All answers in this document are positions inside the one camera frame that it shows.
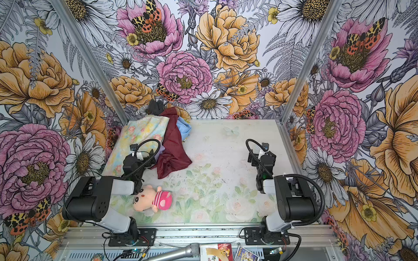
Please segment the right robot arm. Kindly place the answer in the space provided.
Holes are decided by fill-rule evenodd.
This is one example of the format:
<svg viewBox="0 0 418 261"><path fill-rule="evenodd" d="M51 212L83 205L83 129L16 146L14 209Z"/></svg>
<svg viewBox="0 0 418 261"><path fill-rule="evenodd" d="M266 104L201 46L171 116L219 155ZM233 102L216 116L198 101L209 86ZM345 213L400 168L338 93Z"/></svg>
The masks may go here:
<svg viewBox="0 0 418 261"><path fill-rule="evenodd" d="M325 196L311 178L300 174L273 175L276 155L269 144L246 140L248 163L255 167L256 189L274 196L277 210L262 217L259 229L244 230L247 245L288 244L288 231L315 223L325 210Z"/></svg>

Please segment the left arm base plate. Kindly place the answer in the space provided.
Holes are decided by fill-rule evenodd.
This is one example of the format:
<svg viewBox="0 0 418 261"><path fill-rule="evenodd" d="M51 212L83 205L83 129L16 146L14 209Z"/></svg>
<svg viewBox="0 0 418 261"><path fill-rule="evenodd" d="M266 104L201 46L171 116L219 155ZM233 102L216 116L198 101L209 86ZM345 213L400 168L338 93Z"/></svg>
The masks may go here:
<svg viewBox="0 0 418 261"><path fill-rule="evenodd" d="M129 233L115 234L110 237L108 245L110 247L128 247L128 246L153 246L156 239L157 229L139 228L134 235Z"/></svg>

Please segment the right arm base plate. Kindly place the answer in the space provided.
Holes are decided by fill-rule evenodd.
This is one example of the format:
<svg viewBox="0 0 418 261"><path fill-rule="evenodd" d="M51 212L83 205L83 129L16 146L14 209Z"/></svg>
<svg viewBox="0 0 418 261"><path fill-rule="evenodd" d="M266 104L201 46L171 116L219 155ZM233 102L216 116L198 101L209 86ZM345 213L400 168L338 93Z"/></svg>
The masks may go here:
<svg viewBox="0 0 418 261"><path fill-rule="evenodd" d="M246 227L243 229L246 245L288 245L288 236L279 232L262 233L260 228Z"/></svg>

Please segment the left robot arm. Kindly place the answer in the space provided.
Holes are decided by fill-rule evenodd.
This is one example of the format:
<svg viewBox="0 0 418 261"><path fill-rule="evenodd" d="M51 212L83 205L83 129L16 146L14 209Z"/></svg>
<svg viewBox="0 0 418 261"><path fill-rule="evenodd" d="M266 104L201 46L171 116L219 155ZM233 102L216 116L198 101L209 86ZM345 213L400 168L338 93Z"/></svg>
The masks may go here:
<svg viewBox="0 0 418 261"><path fill-rule="evenodd" d="M147 240L140 236L135 218L113 209L110 200L113 195L132 195L135 211L158 211L157 195L161 189L144 186L143 173L155 163L161 143L157 139L149 139L149 142L156 143L157 148L148 152L144 159L138 158L138 150L146 142L131 146L132 151L123 161L120 177L82 177L64 203L64 219L106 229L110 233L110 246L146 244Z"/></svg>

